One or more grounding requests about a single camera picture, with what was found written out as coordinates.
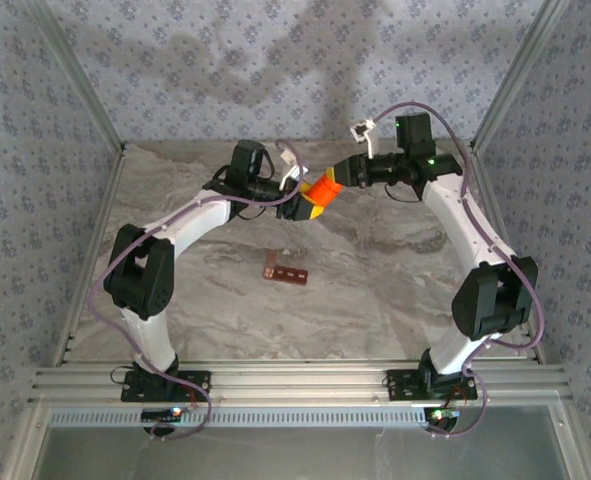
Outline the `aluminium mounting rail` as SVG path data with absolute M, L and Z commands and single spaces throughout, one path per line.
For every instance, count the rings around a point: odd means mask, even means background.
M 184 362 L 211 374 L 217 407 L 384 406 L 385 374 L 411 369 L 392 360 L 232 360 Z M 492 406 L 554 405 L 572 395 L 560 365 L 480 360 L 474 365 Z M 120 400 L 122 373 L 107 363 L 67 363 L 37 370 L 28 399 L 50 406 L 109 406 Z

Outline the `aluminium frame post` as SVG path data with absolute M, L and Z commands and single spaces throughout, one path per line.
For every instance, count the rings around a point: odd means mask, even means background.
M 475 154 L 481 154 L 488 147 L 570 3 L 571 0 L 542 0 L 471 140 L 471 149 Z
M 22 2 L 36 22 L 46 44 L 63 68 L 71 87 L 102 138 L 112 150 L 122 152 L 123 142 L 47 0 L 22 0 Z

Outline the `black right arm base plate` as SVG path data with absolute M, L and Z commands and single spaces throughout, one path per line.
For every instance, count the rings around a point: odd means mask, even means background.
M 384 385 L 391 401 L 477 400 L 477 384 L 462 373 L 439 375 L 419 369 L 387 370 Z

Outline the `aluminium side rail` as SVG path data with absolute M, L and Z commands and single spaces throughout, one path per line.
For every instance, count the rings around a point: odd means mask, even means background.
M 510 245 L 509 234 L 502 217 L 498 200 L 491 184 L 490 175 L 484 165 L 484 162 L 478 155 L 473 146 L 466 147 L 470 159 L 470 166 L 475 177 L 475 184 L 479 192 L 479 197 L 483 205 L 483 209 L 487 215 L 489 223 L 493 226 L 495 231 L 500 234 L 501 238 L 507 245 Z M 528 338 L 531 342 L 537 341 L 528 350 L 528 356 L 531 356 L 539 364 L 547 364 L 548 358 L 542 345 L 544 339 L 545 317 L 542 315 L 543 306 L 537 293 L 535 291 L 535 284 L 529 282 L 529 297 L 531 299 L 531 311 L 529 313 L 527 325 L 527 334 L 523 334 L 523 338 Z
M 124 146 L 118 150 L 114 165 L 111 169 L 108 184 L 104 191 L 98 214 L 93 223 L 92 235 L 84 254 L 84 261 L 81 266 L 80 274 L 71 296 L 69 308 L 66 312 L 66 316 L 64 317 L 62 331 L 58 337 L 58 342 L 55 347 L 52 359 L 49 362 L 50 367 L 60 367 L 64 361 L 68 342 L 71 338 L 71 335 L 75 333 L 77 323 L 82 311 L 84 310 L 85 298 L 92 283 L 93 272 L 95 270 L 100 244 L 103 239 L 123 170 L 123 157 Z

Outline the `grey metal sheet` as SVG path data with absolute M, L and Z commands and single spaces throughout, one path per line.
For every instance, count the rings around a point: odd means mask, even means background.
M 492 407 L 470 433 L 387 426 L 143 428 L 49 425 L 31 480 L 586 480 L 547 407 Z

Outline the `brown brick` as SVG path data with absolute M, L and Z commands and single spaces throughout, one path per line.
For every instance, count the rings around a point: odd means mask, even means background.
M 266 280 L 300 286 L 308 282 L 308 271 L 282 265 L 277 251 L 267 253 L 262 276 Z

